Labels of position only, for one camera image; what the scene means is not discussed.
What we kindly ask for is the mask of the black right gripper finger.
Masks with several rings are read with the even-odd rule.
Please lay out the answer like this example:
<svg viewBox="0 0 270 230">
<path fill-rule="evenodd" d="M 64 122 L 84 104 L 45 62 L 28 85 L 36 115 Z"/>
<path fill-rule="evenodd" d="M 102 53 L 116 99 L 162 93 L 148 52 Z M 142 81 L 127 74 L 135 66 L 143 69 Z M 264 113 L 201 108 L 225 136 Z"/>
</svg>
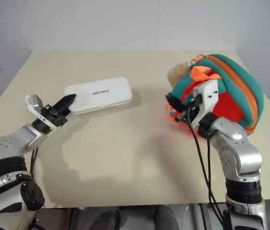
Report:
<svg viewBox="0 0 270 230">
<path fill-rule="evenodd" d="M 181 103 L 181 101 L 170 95 L 170 94 L 167 94 L 166 96 L 166 99 L 167 99 L 167 102 L 178 112 L 183 112 L 186 110 L 186 106 L 184 104 Z"/>
<path fill-rule="evenodd" d="M 183 111 L 180 114 L 178 114 L 175 117 L 175 121 L 176 122 L 187 122 L 188 121 L 188 112 L 187 111 Z"/>
</svg>

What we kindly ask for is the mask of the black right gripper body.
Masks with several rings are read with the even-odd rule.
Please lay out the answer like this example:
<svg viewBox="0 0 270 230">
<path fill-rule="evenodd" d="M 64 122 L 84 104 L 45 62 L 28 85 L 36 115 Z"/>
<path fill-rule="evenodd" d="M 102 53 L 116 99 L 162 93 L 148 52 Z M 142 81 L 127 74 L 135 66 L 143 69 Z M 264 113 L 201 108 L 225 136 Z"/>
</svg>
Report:
<svg viewBox="0 0 270 230">
<path fill-rule="evenodd" d="M 194 120 L 199 113 L 199 106 L 202 104 L 202 95 L 195 96 L 187 105 L 182 107 L 182 120 L 187 119 L 187 115 L 190 115 L 190 120 Z"/>
</svg>

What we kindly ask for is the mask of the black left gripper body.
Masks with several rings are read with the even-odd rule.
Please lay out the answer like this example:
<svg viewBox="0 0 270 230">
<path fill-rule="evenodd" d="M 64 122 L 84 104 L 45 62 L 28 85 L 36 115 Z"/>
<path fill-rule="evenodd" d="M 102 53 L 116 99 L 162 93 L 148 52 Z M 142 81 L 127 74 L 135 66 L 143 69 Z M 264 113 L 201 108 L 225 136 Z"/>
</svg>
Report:
<svg viewBox="0 0 270 230">
<path fill-rule="evenodd" d="M 53 106 L 49 104 L 42 109 L 41 114 L 44 115 L 56 127 L 61 127 L 67 122 L 66 117 L 58 115 L 57 108 L 53 108 Z"/>
</svg>

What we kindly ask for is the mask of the white box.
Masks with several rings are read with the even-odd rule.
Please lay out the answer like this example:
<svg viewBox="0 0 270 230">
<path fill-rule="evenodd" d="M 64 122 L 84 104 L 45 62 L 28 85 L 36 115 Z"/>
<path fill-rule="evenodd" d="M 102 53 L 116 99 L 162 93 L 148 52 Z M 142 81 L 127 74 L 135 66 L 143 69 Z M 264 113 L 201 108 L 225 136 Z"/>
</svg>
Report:
<svg viewBox="0 0 270 230">
<path fill-rule="evenodd" d="M 64 89 L 64 94 L 76 95 L 69 106 L 75 115 L 126 104 L 132 99 L 131 88 L 125 77 L 71 85 Z"/>
</svg>

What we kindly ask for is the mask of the orange and teal backpack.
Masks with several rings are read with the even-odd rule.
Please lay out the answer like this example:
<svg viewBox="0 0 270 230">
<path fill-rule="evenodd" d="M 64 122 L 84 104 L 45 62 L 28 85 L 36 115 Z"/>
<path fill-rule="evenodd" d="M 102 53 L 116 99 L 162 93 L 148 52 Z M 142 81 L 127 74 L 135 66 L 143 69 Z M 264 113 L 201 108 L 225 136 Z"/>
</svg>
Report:
<svg viewBox="0 0 270 230">
<path fill-rule="evenodd" d="M 219 100 L 212 113 L 242 126 L 251 135 L 264 109 L 264 95 L 259 83 L 242 66 L 222 54 L 199 55 L 191 70 L 172 87 L 170 95 L 187 105 L 193 99 L 193 89 L 207 80 L 218 81 Z M 181 112 L 166 105 L 172 120 Z"/>
</svg>

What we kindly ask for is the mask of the beige plush piece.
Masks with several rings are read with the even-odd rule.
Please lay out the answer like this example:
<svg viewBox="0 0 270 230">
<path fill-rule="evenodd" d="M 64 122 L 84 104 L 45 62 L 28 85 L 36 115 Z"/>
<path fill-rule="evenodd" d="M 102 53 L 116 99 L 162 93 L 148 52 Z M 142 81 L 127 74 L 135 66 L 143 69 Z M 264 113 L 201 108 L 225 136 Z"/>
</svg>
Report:
<svg viewBox="0 0 270 230">
<path fill-rule="evenodd" d="M 191 66 L 185 63 L 179 63 L 169 70 L 167 79 L 172 87 L 176 84 L 191 70 Z"/>
</svg>

